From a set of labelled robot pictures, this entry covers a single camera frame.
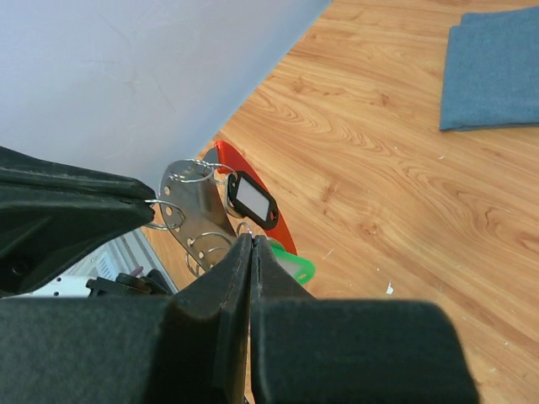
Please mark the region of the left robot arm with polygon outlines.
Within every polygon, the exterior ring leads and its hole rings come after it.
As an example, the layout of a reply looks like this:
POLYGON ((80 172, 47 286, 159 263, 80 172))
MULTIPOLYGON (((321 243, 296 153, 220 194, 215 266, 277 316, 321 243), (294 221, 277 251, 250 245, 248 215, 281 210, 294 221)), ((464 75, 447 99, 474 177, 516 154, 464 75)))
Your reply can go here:
POLYGON ((67 296, 135 270, 170 281, 141 227, 163 199, 138 179, 1 149, 1 296, 67 296))

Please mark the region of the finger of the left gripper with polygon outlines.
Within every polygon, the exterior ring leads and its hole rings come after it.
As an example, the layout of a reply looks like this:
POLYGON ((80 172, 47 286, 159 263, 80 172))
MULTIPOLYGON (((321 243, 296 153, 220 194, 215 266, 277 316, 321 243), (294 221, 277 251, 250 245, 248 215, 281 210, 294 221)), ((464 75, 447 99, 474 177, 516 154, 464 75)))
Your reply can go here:
POLYGON ((30 206, 51 196, 105 196, 150 200, 155 191, 142 181, 58 162, 49 162, 1 148, 1 205, 30 206))
POLYGON ((39 289, 106 242, 152 222, 152 189, 1 187, 1 293, 39 289))

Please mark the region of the metal key organizer red handle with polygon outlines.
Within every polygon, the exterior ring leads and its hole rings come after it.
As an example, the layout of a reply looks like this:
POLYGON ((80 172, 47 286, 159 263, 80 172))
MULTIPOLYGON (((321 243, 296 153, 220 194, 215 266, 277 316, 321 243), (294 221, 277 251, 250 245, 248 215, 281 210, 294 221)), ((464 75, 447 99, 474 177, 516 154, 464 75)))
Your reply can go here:
POLYGON ((227 206, 227 175, 236 171, 249 173, 269 192, 253 166, 226 141, 216 142, 201 159, 183 159, 169 164, 162 176, 159 196, 153 202, 161 210, 163 223, 154 228, 172 233, 185 251, 187 269, 195 277, 212 269, 237 237, 243 232, 250 233, 254 227, 267 239, 277 240, 287 252, 297 255, 279 207, 277 226, 266 231, 227 206))

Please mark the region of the key with black tag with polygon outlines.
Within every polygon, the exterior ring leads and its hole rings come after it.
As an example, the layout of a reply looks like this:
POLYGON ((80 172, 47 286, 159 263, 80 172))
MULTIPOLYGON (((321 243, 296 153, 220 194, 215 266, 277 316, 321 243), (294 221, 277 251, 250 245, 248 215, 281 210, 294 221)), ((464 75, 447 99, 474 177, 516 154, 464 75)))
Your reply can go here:
POLYGON ((277 226, 279 210, 275 198, 249 173, 236 171, 227 175, 227 206, 240 217, 248 217, 262 229, 277 226))

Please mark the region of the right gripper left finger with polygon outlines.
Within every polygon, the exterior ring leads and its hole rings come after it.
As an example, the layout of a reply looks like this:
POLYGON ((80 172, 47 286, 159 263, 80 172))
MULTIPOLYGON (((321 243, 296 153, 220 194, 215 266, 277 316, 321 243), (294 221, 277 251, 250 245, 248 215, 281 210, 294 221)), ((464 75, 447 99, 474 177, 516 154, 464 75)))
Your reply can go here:
POLYGON ((173 296, 1 304, 4 403, 240 403, 252 239, 173 296))

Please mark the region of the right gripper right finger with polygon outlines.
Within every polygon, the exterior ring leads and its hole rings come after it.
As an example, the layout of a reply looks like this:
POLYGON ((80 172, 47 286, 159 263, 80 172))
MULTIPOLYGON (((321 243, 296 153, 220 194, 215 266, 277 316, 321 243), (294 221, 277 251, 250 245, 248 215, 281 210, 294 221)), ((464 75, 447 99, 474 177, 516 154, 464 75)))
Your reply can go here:
POLYGON ((258 403, 477 403, 450 318, 423 300, 324 300, 253 241, 251 385, 258 403))

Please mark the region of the key with green tag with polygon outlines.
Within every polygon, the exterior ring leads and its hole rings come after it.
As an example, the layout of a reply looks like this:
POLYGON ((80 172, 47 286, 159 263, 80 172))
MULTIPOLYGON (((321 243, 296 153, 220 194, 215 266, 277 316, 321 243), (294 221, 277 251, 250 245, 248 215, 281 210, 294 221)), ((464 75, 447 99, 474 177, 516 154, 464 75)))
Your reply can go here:
POLYGON ((284 247, 273 238, 269 237, 268 242, 278 264, 299 284, 305 285, 314 277, 316 266, 313 262, 287 252, 284 247))

